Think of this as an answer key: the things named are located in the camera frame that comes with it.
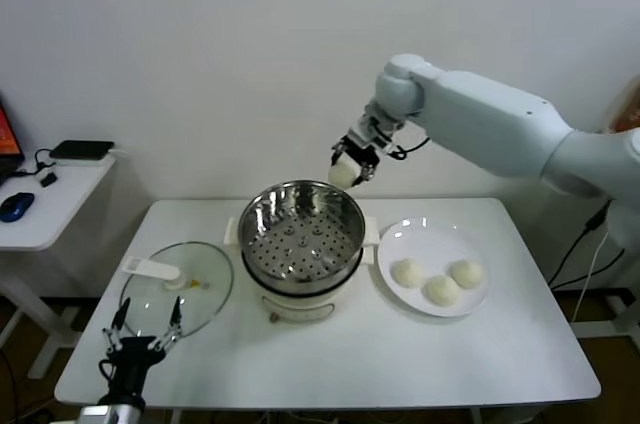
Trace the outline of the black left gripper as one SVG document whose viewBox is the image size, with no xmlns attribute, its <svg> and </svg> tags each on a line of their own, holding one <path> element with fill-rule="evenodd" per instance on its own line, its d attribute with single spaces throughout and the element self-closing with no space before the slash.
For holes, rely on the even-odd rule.
<svg viewBox="0 0 640 424">
<path fill-rule="evenodd" d="M 166 357 L 164 349 L 171 349 L 182 338 L 181 297 L 175 299 L 169 325 L 159 337 L 125 337 L 122 330 L 131 303 L 126 298 L 115 313 L 111 325 L 102 329 L 106 340 L 106 358 L 99 362 L 99 371 L 107 381 L 108 392 L 100 402 L 143 402 L 147 374 L 151 367 Z"/>
</svg>

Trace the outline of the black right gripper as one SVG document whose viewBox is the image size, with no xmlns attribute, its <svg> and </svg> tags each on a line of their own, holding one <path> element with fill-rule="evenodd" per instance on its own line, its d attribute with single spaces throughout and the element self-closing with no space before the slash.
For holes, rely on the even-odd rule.
<svg viewBox="0 0 640 424">
<path fill-rule="evenodd" d="M 340 142 L 332 147 L 331 163 L 336 164 L 343 153 L 346 153 L 361 167 L 358 176 L 352 182 L 353 187 L 373 179 L 376 167 L 380 163 L 376 148 L 373 145 L 362 144 L 357 139 L 345 135 Z"/>
</svg>

